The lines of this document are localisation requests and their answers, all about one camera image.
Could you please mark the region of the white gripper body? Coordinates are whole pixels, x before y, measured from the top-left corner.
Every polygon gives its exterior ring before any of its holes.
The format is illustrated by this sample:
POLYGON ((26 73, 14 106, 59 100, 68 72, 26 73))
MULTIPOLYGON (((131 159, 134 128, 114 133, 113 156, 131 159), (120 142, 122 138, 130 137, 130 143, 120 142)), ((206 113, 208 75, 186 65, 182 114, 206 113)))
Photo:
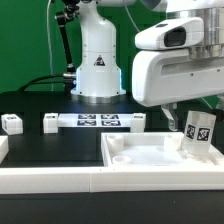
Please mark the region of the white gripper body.
POLYGON ((140 51, 132 67, 132 95, 146 107, 224 93, 224 54, 191 60, 187 49, 140 51))

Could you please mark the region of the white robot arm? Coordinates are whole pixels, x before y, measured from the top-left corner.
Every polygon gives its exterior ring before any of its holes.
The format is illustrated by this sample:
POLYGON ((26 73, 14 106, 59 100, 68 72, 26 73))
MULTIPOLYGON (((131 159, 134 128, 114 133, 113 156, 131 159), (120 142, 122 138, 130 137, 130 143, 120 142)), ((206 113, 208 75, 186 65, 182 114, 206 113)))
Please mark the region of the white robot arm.
MULTIPOLYGON (((76 99, 107 103, 123 95, 116 65, 116 28, 99 6, 137 0, 92 0, 79 4, 82 63, 76 73, 76 99)), ((224 0, 139 0, 167 19, 135 36, 140 52, 132 64, 132 95, 146 107, 159 105, 169 129, 178 129, 176 104, 224 94, 224 0)))

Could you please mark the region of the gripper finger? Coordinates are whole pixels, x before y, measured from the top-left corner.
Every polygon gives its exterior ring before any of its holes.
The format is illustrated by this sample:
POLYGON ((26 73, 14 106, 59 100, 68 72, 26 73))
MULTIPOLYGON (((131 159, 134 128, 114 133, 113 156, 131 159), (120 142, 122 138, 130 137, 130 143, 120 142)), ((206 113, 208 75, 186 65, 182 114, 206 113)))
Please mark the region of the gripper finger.
POLYGON ((175 110, 177 109, 177 104, 176 103, 163 104, 161 106, 161 109, 168 119, 168 128, 171 131, 177 131, 178 116, 175 113, 175 110))

